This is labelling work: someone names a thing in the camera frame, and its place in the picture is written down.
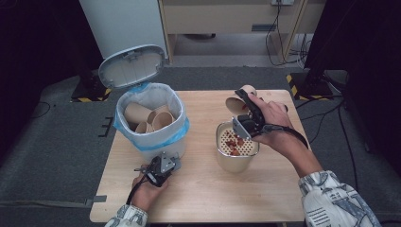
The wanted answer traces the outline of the white grey pedal trash bin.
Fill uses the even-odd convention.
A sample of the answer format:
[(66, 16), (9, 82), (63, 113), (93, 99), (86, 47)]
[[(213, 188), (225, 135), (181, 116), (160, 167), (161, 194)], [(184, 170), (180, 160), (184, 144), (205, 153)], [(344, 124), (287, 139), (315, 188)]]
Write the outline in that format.
[[(161, 74), (165, 64), (165, 51), (157, 45), (139, 45), (119, 51), (100, 64), (98, 75), (103, 85), (110, 89), (139, 86)], [(128, 122), (130, 130), (137, 123)], [(135, 147), (142, 157), (149, 161), (164, 152), (167, 156), (184, 155), (184, 138), (163, 148), (141, 151)]]

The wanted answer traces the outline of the red food scraps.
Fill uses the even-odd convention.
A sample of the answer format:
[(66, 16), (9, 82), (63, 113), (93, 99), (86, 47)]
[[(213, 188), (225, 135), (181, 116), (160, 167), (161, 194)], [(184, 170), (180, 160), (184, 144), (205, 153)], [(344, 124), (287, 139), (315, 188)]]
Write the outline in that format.
[(224, 135), (224, 151), (232, 156), (239, 156), (239, 148), (245, 144), (245, 141), (235, 135), (232, 131), (226, 131)]

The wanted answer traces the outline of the white cabinet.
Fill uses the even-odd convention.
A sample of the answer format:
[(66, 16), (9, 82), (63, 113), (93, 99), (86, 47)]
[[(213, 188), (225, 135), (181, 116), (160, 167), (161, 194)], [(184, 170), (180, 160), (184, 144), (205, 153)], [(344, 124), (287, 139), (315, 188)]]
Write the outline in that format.
[(159, 0), (79, 0), (101, 56), (155, 44), (167, 54)]

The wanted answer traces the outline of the black curtain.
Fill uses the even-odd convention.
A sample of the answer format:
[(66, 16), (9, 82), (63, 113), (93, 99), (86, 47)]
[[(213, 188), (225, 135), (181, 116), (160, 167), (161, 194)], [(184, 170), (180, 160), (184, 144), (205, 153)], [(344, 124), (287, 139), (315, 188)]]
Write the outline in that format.
[(42, 90), (76, 75), (89, 91), (102, 56), (83, 0), (0, 0), (0, 158), (9, 152)]
[(349, 74), (365, 141), (401, 178), (401, 0), (326, 0), (305, 67)]

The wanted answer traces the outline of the beige strainer container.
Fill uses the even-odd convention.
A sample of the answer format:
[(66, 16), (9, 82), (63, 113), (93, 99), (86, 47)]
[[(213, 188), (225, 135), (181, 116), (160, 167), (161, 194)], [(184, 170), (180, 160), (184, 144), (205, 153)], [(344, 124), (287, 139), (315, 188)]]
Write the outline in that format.
[(250, 139), (243, 139), (245, 144), (238, 150), (239, 156), (229, 155), (224, 151), (224, 135), (226, 131), (233, 131), (233, 124), (231, 122), (222, 122), (218, 125), (216, 131), (217, 148), (218, 148), (218, 164), (219, 166), (232, 173), (240, 173), (245, 171), (251, 160), (259, 152), (259, 144)]

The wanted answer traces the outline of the grey tape piece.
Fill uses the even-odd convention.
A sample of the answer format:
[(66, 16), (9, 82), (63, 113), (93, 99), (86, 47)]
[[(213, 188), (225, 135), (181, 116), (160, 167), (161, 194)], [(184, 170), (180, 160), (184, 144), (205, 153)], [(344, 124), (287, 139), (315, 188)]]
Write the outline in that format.
[(107, 200), (106, 195), (94, 196), (92, 199), (87, 199), (84, 203), (86, 207), (92, 207), (94, 203), (105, 202)]

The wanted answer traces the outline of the black floor tape marks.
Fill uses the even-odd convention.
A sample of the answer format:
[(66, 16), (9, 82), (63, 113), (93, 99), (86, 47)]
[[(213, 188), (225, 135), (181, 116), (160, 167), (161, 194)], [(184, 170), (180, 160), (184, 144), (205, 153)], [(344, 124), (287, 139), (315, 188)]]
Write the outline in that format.
[(105, 118), (105, 122), (100, 126), (102, 131), (100, 132), (100, 134), (98, 136), (99, 137), (107, 137), (112, 125), (113, 125), (113, 118), (111, 116), (107, 116)]

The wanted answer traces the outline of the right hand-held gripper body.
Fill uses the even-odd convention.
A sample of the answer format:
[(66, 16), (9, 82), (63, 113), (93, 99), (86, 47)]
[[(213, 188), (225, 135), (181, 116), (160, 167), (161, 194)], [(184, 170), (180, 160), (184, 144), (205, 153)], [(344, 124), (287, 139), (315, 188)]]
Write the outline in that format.
[(243, 139), (253, 139), (260, 135), (265, 123), (264, 116), (255, 103), (253, 107), (248, 109), (249, 111), (246, 114), (235, 115), (232, 118), (234, 133)]

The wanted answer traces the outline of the person's right hand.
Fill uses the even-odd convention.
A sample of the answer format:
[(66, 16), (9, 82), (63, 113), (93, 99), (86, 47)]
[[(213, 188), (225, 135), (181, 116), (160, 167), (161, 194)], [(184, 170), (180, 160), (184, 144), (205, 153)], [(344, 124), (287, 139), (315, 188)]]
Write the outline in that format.
[(285, 105), (280, 102), (265, 102), (248, 94), (248, 98), (262, 111), (268, 131), (253, 138), (255, 142), (269, 146), (283, 156), (300, 154), (308, 147), (288, 129), (293, 129)]

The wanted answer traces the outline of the light wooden desk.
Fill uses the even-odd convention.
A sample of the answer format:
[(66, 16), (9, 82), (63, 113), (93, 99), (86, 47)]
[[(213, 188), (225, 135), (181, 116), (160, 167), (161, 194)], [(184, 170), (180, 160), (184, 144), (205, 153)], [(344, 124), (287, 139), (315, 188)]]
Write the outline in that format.
[(288, 61), (298, 34), (312, 34), (327, 0), (295, 0), (293, 6), (272, 6), (271, 0), (159, 0), (167, 50), (178, 34), (267, 32), (278, 61)]

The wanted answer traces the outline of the black stand with striped base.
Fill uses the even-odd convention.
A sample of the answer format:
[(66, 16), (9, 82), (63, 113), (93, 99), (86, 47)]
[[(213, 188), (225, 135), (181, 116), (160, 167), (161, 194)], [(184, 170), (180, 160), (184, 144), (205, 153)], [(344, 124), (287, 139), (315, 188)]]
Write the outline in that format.
[(78, 73), (79, 82), (71, 95), (71, 101), (93, 102), (107, 100), (111, 89), (102, 84), (97, 70), (91, 70), (80, 54), (73, 57), (72, 62)]
[(297, 100), (330, 98), (333, 92), (323, 76), (324, 63), (315, 59), (308, 65), (306, 72), (287, 75), (290, 91)]

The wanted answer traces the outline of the person's left hand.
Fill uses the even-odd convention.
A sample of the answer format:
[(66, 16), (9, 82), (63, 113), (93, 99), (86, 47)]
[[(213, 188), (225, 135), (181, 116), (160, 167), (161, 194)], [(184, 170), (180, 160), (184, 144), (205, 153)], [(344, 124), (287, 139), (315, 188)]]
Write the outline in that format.
[(153, 203), (168, 188), (168, 181), (165, 181), (161, 187), (157, 187), (149, 182), (143, 182), (134, 192), (130, 205), (148, 212)]

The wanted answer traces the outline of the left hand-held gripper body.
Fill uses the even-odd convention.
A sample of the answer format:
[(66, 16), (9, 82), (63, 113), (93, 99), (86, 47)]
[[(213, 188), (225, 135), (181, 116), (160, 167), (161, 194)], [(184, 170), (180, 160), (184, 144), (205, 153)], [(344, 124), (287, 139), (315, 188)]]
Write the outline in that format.
[(148, 166), (136, 168), (135, 171), (143, 173), (152, 185), (161, 187), (171, 173), (180, 169), (181, 166), (181, 159), (178, 155), (168, 157), (163, 152), (154, 157)]

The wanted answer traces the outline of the blue trash bag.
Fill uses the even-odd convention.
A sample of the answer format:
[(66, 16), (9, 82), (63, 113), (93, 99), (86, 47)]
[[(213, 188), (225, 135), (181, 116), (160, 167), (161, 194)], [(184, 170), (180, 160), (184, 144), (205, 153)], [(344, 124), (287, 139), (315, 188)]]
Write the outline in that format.
[[(131, 102), (138, 103), (151, 110), (167, 105), (175, 121), (150, 133), (131, 131), (124, 117), (124, 112)], [(154, 150), (174, 144), (185, 137), (190, 127), (185, 107), (176, 92), (166, 84), (150, 82), (129, 89), (118, 99), (113, 125), (141, 151)]]

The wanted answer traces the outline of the brown paper cup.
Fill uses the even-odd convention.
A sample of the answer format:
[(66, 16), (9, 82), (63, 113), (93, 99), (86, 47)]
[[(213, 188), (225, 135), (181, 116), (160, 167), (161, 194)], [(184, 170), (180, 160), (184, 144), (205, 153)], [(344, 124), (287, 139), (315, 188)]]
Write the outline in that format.
[(170, 110), (169, 110), (169, 108), (168, 108), (168, 105), (160, 106), (160, 107), (154, 109), (153, 111), (151, 111), (151, 112), (149, 113), (149, 115), (148, 115), (147, 122), (148, 122), (149, 124), (151, 124), (151, 123), (153, 122), (153, 119), (155, 118), (155, 116), (156, 116), (157, 114), (164, 113), (164, 112), (170, 113)]
[[(252, 93), (254, 95), (257, 95), (256, 89), (249, 84), (243, 85), (241, 87), (241, 89), (244, 90), (248, 94)], [(234, 115), (246, 114), (249, 111), (246, 103), (236, 93), (232, 93), (226, 99), (225, 104), (226, 104), (227, 109)]]
[(158, 131), (175, 121), (174, 116), (170, 112), (157, 113), (152, 120), (152, 127), (155, 131)]
[(141, 123), (147, 122), (151, 110), (138, 103), (130, 102), (124, 111), (124, 116), (128, 122)]
[(148, 122), (141, 122), (135, 129), (136, 133), (150, 133), (153, 132), (152, 126)]

